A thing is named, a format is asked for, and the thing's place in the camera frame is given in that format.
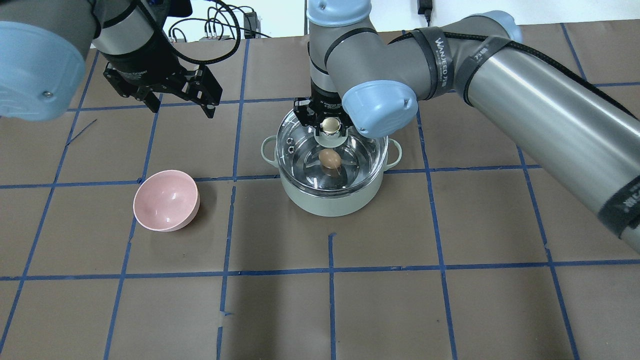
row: blue joint cap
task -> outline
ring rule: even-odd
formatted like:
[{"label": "blue joint cap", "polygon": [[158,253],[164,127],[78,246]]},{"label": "blue joint cap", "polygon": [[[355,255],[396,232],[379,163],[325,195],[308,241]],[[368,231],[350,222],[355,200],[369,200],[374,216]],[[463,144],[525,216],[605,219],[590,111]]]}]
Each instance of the blue joint cap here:
[{"label": "blue joint cap", "polygon": [[374,80],[350,88],[342,96],[342,107],[362,136],[381,138],[413,120],[418,100],[415,92],[403,83]]},{"label": "blue joint cap", "polygon": [[84,78],[84,58],[51,31],[0,21],[0,115],[55,119],[68,108]]},{"label": "blue joint cap", "polygon": [[371,13],[371,0],[309,0],[307,18],[327,28],[353,25]]},{"label": "blue joint cap", "polygon": [[494,10],[486,13],[476,13],[471,16],[484,16],[494,20],[495,22],[500,24],[500,26],[502,26],[504,31],[506,31],[509,35],[510,39],[516,42],[522,42],[522,30],[520,29],[520,26],[516,25],[513,16],[511,16],[509,13],[502,12],[500,10]]}]

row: pink cup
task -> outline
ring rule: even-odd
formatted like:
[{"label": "pink cup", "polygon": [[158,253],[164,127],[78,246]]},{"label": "pink cup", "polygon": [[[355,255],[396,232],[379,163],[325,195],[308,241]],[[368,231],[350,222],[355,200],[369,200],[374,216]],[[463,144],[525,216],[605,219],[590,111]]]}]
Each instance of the pink cup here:
[{"label": "pink cup", "polygon": [[148,178],[133,198],[133,213],[143,227],[175,231],[185,227],[198,212],[200,193],[191,176],[165,170]]}]

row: pot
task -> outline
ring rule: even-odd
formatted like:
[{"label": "pot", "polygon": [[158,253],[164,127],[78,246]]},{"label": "pot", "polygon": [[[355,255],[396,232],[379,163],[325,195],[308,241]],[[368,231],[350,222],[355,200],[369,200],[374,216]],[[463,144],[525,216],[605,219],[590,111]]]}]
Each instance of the pot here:
[{"label": "pot", "polygon": [[[370,139],[350,131],[340,145],[332,148],[340,155],[341,166],[329,169],[320,164],[319,153],[325,147],[318,144],[314,133],[313,127],[302,126],[290,111],[278,134],[264,139],[260,152],[264,161],[280,172],[289,198],[315,215],[339,217],[363,208],[380,189],[383,172],[402,158],[397,141],[387,136]],[[274,141],[274,158],[269,159],[265,148]],[[389,142],[398,149],[393,163],[387,163]]]}]

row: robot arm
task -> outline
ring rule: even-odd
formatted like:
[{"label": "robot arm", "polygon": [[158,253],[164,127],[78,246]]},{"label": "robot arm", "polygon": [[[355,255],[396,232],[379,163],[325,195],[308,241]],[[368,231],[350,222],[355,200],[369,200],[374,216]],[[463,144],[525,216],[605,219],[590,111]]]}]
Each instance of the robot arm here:
[{"label": "robot arm", "polygon": [[310,0],[312,97],[295,103],[303,124],[322,131],[331,113],[363,136],[387,136],[414,118],[418,99],[455,89],[640,252],[640,122],[624,107],[509,46],[522,39],[506,13],[416,29],[385,45],[370,11],[370,0]]},{"label": "robot arm", "polygon": [[122,97],[157,112],[154,92],[174,94],[213,117],[222,87],[205,65],[220,59],[186,70],[144,0],[0,2],[0,115],[60,116],[82,81],[92,41],[109,61],[104,76]]}]

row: brown egg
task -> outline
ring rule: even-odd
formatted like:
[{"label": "brown egg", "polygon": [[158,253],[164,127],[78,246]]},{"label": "brown egg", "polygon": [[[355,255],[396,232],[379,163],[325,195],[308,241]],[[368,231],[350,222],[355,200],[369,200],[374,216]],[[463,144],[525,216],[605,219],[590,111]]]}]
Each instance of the brown egg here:
[{"label": "brown egg", "polygon": [[339,168],[342,165],[342,158],[333,149],[324,149],[318,154],[320,164],[326,168]]}]

